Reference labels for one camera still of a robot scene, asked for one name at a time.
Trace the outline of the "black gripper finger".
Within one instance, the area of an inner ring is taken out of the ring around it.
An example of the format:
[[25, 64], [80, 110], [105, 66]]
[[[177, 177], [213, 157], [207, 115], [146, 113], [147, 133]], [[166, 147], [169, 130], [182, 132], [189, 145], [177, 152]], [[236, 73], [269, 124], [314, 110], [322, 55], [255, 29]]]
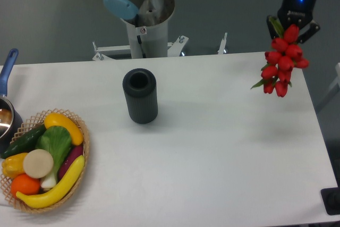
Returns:
[[314, 36], [320, 30], [320, 25], [315, 20], [312, 20], [309, 23], [309, 29], [305, 31], [303, 34], [299, 35], [297, 38], [298, 44], [304, 44], [307, 40], [309, 40], [312, 36]]
[[276, 21], [277, 21], [277, 18], [275, 16], [268, 15], [266, 17], [266, 23], [267, 23], [267, 27], [268, 27], [268, 31], [269, 31], [271, 39], [279, 37], [279, 34], [275, 29]]

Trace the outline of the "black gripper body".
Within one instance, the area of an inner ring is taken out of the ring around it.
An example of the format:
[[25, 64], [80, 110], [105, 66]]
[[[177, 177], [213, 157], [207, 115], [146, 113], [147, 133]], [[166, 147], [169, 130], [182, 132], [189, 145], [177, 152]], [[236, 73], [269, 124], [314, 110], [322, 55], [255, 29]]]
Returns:
[[299, 29], [309, 25], [312, 30], [319, 30], [319, 24], [313, 20], [316, 0], [283, 0], [277, 17], [284, 29], [295, 24]]

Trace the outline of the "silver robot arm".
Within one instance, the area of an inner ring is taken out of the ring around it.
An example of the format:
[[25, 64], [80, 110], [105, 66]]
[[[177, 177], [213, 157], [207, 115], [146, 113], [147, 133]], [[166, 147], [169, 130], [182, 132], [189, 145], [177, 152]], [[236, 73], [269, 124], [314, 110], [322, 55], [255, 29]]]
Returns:
[[[134, 27], [151, 27], [166, 22], [173, 14], [174, 0], [103, 0], [105, 8], [111, 14]], [[266, 18], [272, 39], [291, 35], [293, 30], [309, 29], [303, 34], [296, 34], [295, 43], [304, 43], [320, 30], [320, 25], [313, 19], [316, 0], [283, 0], [276, 16]]]

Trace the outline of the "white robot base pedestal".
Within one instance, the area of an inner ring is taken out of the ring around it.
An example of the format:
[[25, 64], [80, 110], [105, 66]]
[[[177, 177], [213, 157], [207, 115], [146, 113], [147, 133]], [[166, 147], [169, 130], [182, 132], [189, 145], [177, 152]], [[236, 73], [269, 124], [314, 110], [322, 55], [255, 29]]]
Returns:
[[132, 59], [185, 56], [189, 38], [184, 35], [168, 42], [168, 21], [155, 26], [136, 27], [124, 22], [129, 38], [128, 45], [98, 47], [92, 43], [94, 61], [113, 60], [121, 55]]

